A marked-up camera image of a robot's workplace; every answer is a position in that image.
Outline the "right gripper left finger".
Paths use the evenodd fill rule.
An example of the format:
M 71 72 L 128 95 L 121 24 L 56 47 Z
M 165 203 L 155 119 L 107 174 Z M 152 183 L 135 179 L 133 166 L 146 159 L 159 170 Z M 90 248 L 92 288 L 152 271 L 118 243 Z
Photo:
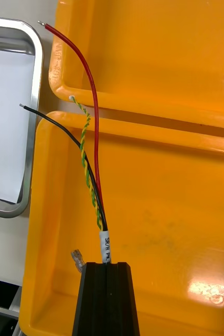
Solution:
M 73 335 L 106 335 L 106 266 L 86 263 L 83 267 Z

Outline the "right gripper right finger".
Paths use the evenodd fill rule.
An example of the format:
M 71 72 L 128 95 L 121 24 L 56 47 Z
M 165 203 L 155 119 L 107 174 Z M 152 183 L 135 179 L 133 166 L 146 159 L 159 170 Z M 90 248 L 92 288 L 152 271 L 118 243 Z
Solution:
M 106 335 L 139 335 L 130 266 L 108 264 L 106 274 Z

